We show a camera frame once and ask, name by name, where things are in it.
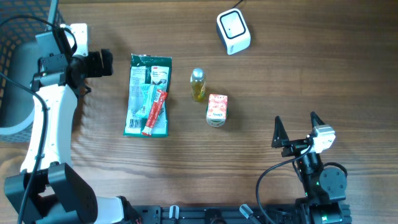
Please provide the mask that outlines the green white gloves packet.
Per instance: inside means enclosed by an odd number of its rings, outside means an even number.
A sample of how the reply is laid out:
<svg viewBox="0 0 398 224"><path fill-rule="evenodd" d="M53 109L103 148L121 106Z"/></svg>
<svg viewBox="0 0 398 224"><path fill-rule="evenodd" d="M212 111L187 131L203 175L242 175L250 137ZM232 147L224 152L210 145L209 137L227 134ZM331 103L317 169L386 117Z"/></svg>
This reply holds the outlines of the green white gloves packet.
<svg viewBox="0 0 398 224"><path fill-rule="evenodd" d="M124 136L141 137L147 118L138 118L136 112L142 107L143 94L140 84L158 85L157 90L169 91L172 74L172 57L131 55L129 99Z"/></svg>

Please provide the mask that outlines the green lid jar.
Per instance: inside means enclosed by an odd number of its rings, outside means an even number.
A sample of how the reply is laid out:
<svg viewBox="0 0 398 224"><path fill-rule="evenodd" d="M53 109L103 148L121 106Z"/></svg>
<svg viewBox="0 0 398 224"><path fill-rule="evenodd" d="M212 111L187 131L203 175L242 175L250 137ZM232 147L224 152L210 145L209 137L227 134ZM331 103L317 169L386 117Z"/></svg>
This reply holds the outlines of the green lid jar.
<svg viewBox="0 0 398 224"><path fill-rule="evenodd" d="M210 108L207 107L206 122L214 127L219 128L223 126L228 118L228 109L223 108Z"/></svg>

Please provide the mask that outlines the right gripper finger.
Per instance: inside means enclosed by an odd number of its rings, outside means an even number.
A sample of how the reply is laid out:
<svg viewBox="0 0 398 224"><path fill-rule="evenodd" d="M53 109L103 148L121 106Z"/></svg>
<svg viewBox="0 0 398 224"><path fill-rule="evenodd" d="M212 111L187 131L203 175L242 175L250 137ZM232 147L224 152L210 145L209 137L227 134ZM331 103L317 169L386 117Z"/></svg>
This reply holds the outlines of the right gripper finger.
<svg viewBox="0 0 398 224"><path fill-rule="evenodd" d="M274 120L274 135L272 138L271 147L280 148L289 145L289 137L285 131L284 125L280 116L276 116Z"/></svg>
<svg viewBox="0 0 398 224"><path fill-rule="evenodd" d="M310 119L313 128L315 126L325 125L325 123L320 119L320 117L314 111L310 113Z"/></svg>

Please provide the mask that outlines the yellow liquid bottle silver cap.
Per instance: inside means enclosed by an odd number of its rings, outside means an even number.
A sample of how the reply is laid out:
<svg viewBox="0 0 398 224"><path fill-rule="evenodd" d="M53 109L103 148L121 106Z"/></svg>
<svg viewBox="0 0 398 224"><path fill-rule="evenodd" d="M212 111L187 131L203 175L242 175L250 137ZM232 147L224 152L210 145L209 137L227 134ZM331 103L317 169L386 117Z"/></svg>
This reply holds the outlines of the yellow liquid bottle silver cap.
<svg viewBox="0 0 398 224"><path fill-rule="evenodd" d="M205 98L205 73L201 68L194 68L190 77L192 98L201 101Z"/></svg>

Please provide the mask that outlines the red sachet stick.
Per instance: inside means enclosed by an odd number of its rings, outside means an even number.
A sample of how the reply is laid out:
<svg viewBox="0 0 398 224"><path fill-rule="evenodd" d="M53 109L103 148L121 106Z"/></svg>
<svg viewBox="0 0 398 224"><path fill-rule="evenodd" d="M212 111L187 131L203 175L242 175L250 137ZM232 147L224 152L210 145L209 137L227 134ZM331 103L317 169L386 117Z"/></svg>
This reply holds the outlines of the red sachet stick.
<svg viewBox="0 0 398 224"><path fill-rule="evenodd" d="M152 136L152 130L155 126L155 123L159 117L159 113L162 109L162 105L167 98L168 93L166 91L157 90L154 98L154 102L150 109L150 113L148 115L148 119L144 129L141 134L144 136Z"/></svg>

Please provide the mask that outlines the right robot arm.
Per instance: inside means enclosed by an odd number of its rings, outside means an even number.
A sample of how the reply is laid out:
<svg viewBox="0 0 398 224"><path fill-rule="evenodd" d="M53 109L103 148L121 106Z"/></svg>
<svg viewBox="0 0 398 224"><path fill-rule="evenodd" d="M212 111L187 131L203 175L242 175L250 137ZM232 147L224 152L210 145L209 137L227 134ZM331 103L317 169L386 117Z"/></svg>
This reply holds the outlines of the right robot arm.
<svg viewBox="0 0 398 224"><path fill-rule="evenodd" d="M304 198L293 204L268 205L266 211L276 223L351 223L346 199L348 171L336 162L324 163L320 154L329 149L336 136L315 112L310 113L312 132L304 139L290 140L280 117L275 118L271 146L282 148L282 157L294 157L294 169L303 185Z"/></svg>

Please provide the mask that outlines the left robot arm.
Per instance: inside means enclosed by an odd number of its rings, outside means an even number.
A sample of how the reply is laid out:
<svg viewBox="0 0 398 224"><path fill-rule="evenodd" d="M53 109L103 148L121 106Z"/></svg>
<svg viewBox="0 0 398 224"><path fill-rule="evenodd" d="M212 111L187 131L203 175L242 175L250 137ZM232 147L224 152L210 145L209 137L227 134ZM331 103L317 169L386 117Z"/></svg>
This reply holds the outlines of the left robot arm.
<svg viewBox="0 0 398 224"><path fill-rule="evenodd" d="M18 223L141 223L125 197L96 196L71 162L80 88L86 78L112 75L112 53L58 54L43 58L40 65L28 89L35 104L29 150L20 174L4 183Z"/></svg>

